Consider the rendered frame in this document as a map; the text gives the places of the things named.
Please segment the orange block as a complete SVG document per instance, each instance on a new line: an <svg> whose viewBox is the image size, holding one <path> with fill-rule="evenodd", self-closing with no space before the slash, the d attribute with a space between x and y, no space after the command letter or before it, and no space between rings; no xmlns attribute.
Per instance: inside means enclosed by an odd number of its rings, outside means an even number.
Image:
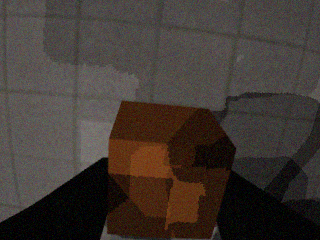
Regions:
<svg viewBox="0 0 320 240"><path fill-rule="evenodd" d="M121 101L108 137L107 233L211 240L235 153L209 109Z"/></svg>

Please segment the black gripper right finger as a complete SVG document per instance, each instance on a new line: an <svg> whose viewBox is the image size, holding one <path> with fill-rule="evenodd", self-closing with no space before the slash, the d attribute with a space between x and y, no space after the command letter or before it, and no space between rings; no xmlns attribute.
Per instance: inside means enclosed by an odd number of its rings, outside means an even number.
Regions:
<svg viewBox="0 0 320 240"><path fill-rule="evenodd" d="M319 224L232 169L216 223L221 240L320 240Z"/></svg>

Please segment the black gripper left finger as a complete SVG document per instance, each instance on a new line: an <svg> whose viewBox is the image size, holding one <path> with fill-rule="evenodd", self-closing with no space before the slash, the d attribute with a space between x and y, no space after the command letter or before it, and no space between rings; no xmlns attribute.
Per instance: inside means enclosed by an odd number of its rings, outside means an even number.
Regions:
<svg viewBox="0 0 320 240"><path fill-rule="evenodd" d="M108 157L0 223L0 240L100 240L107 220Z"/></svg>

